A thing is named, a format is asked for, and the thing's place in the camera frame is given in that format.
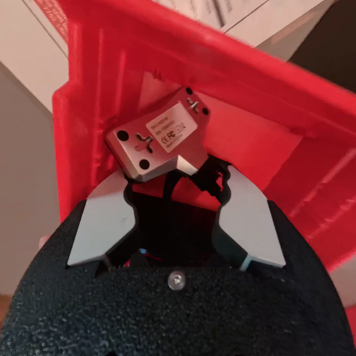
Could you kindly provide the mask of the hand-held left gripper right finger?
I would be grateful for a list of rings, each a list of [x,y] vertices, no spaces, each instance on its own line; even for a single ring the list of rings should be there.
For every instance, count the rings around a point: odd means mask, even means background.
[[[251,262],[284,267],[286,261],[265,195],[233,166],[227,166],[222,183],[211,236],[217,254],[241,271]]]

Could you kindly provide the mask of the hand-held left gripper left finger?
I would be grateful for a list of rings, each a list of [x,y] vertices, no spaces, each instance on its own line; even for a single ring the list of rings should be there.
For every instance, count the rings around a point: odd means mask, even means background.
[[[137,229],[131,183],[116,170],[88,196],[67,261],[69,267],[94,261],[113,266],[109,254]]]

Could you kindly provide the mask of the silver adapter box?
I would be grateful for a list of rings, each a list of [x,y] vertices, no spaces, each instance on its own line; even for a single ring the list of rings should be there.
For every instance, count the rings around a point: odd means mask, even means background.
[[[209,118],[207,105],[183,87],[156,110],[112,129],[106,143],[129,179],[145,183],[166,175],[164,199],[171,199],[178,181],[187,177],[221,203],[217,180],[228,163],[204,147]]]

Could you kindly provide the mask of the red bin with cables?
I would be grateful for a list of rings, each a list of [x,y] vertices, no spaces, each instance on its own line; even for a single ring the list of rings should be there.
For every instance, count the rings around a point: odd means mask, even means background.
[[[209,99],[208,152],[288,216],[355,312],[355,94],[153,1],[36,1],[67,18],[52,99],[60,220],[118,164],[104,135],[173,85]]]

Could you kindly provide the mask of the grey desk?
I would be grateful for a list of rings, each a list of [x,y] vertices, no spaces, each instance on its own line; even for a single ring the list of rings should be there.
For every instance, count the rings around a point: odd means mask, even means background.
[[[60,225],[52,114],[1,63],[0,292],[14,294]]]

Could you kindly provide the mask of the black panel with wooden back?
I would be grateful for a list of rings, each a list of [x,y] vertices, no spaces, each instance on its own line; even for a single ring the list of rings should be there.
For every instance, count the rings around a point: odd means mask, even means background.
[[[289,60],[356,92],[356,1],[336,1]]]

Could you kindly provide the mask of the white panel stand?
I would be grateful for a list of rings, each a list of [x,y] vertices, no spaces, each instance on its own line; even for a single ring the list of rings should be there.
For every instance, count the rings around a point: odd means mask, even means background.
[[[258,47],[275,42],[323,16],[334,1],[322,0],[155,0],[170,10]]]

